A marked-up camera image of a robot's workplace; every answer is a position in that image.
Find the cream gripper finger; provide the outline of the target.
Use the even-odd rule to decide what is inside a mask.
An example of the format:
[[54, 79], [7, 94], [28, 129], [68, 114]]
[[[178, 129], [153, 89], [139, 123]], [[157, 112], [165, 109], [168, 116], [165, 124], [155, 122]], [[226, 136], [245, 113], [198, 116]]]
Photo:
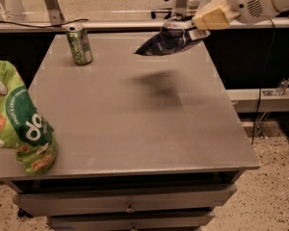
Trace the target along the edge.
[[204, 40], [210, 36], [210, 32], [208, 30], [194, 29], [189, 31], [189, 36], [192, 41]]

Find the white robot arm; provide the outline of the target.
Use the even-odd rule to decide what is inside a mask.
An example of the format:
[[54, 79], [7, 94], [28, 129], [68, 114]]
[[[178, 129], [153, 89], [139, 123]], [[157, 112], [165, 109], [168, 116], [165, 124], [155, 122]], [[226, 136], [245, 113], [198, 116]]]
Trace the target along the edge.
[[234, 20], [256, 24], [289, 10], [289, 0], [212, 0], [192, 17], [192, 38], [205, 39], [210, 30], [223, 30]]

